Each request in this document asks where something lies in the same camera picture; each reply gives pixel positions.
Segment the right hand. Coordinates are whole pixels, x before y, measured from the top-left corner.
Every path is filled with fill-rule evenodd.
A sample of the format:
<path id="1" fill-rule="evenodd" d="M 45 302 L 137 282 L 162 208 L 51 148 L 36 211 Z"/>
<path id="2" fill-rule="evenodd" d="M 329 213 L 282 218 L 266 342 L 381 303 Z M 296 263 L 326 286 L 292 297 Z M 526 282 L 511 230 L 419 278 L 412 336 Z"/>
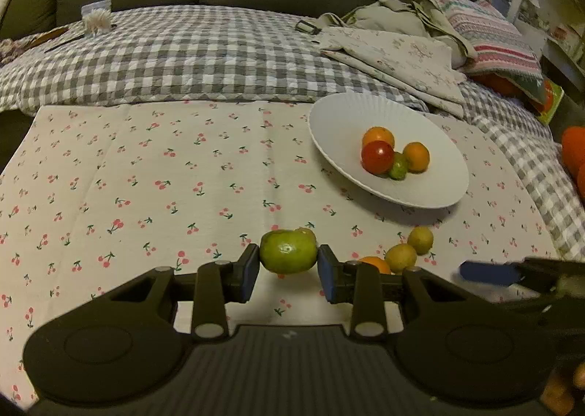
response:
<path id="1" fill-rule="evenodd" d="M 574 393 L 584 390 L 584 363 L 576 367 L 557 367 L 549 375 L 540 402 L 554 415 L 566 416 L 576 408 Z"/>

